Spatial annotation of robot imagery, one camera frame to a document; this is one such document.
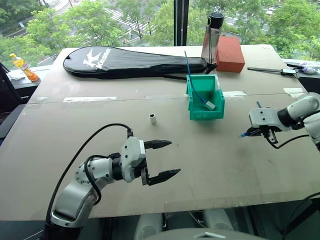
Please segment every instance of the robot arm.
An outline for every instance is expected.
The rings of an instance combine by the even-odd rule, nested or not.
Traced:
[[[275,133],[305,128],[320,149],[320,95],[308,92],[282,110],[256,108],[249,113],[251,126],[243,136],[261,136],[277,144]]]
[[[122,179],[130,183],[141,176],[142,185],[154,185],[177,174],[180,169],[164,171],[155,177],[148,174],[146,149],[169,144],[171,142],[166,140],[144,142],[130,136],[122,146],[121,154],[113,153],[108,157],[93,155],[81,163],[74,179],[58,197],[43,239],[77,239],[93,206],[100,200],[100,191],[108,184]]]

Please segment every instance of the black bottle cap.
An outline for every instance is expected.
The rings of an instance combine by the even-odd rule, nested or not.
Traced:
[[[224,23],[224,15],[220,12],[212,12],[208,16],[208,25],[213,29],[219,29]]]

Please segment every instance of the window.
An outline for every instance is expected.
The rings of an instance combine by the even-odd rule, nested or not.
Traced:
[[[173,46],[174,0],[1,0],[0,33],[9,69],[10,53],[35,67],[63,48]]]
[[[190,0],[187,45],[203,44],[214,11],[224,14],[221,35],[271,44],[284,59],[320,61],[319,9],[318,0]]]

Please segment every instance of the yellow bottle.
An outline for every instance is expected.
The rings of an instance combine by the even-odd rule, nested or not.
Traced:
[[[17,68],[20,68],[31,82],[35,82],[38,80],[38,75],[30,70],[30,68],[28,67],[28,64],[24,59],[16,56],[14,53],[11,53],[9,56],[11,57],[13,64]]]

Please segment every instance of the red brick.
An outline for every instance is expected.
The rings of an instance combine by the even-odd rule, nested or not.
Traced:
[[[217,71],[240,73],[245,65],[238,38],[220,36],[215,61]]]

